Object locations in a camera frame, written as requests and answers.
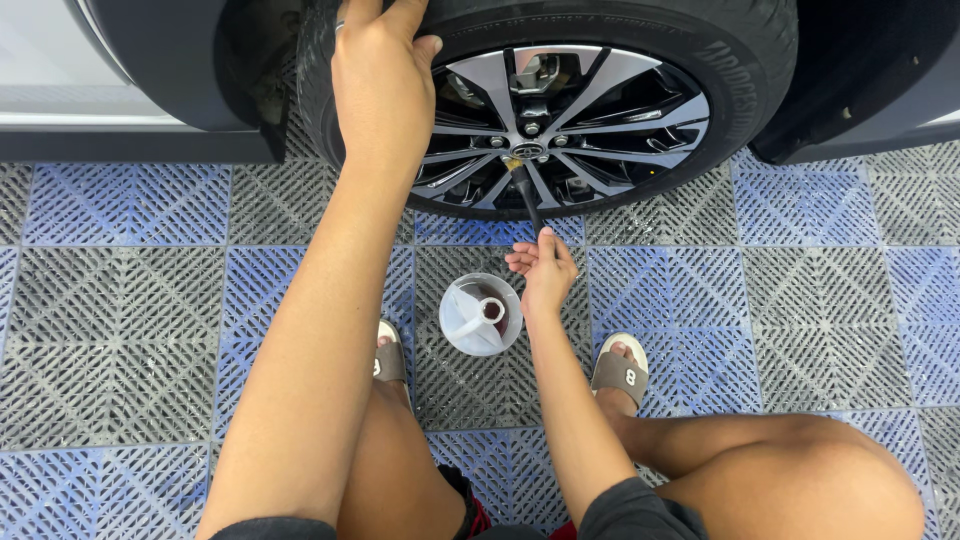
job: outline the car tire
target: car tire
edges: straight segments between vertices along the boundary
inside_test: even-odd
[[[333,0],[316,0],[301,28],[298,94],[305,128],[324,158],[343,164],[329,61]],[[774,114],[797,57],[794,0],[431,0],[421,34],[444,49],[435,65],[491,50],[544,43],[619,47],[669,61],[694,79],[710,106],[702,142],[650,182],[594,201],[544,209],[545,217],[599,211],[648,199],[710,170],[742,148]],[[525,219],[523,209],[456,207],[411,194],[408,207],[472,219]]]

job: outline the brush handle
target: brush handle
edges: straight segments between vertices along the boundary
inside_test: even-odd
[[[534,242],[540,238],[540,229],[543,229],[543,220],[540,219],[540,213],[537,211],[537,201],[534,199],[533,182],[530,180],[530,173],[526,167],[517,167],[510,171],[510,177],[516,185],[516,189],[523,197],[523,204],[527,207],[527,213],[530,214],[530,221],[534,224]]]

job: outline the foot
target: foot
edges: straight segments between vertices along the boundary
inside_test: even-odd
[[[388,345],[393,341],[394,340],[389,335],[381,335],[376,340],[376,348],[379,349],[380,347]],[[384,384],[386,384],[391,390],[394,391],[394,393],[397,394],[404,406],[407,405],[407,389],[403,387],[402,380],[388,380],[387,382],[384,382]]]
[[[621,355],[636,364],[634,351],[627,347],[622,341],[613,343],[610,348],[611,353]],[[633,418],[636,414],[636,404],[630,394],[619,388],[600,388],[597,390],[597,404],[600,410],[607,417],[607,422],[616,429],[617,423],[623,418]]]

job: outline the wheel center cap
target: wheel center cap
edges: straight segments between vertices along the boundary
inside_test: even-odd
[[[521,142],[510,149],[510,155],[520,160],[532,160],[546,152],[546,148],[538,142]]]

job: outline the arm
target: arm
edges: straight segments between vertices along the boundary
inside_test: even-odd
[[[371,390],[396,224],[433,128],[426,0],[351,0],[333,86],[347,160],[230,424],[198,538],[254,517],[336,527]]]
[[[577,266],[550,228],[538,244],[521,242],[506,256],[527,281],[520,307],[530,334],[547,446],[576,527],[601,493],[635,478],[634,464],[590,391],[560,321],[560,307]]]

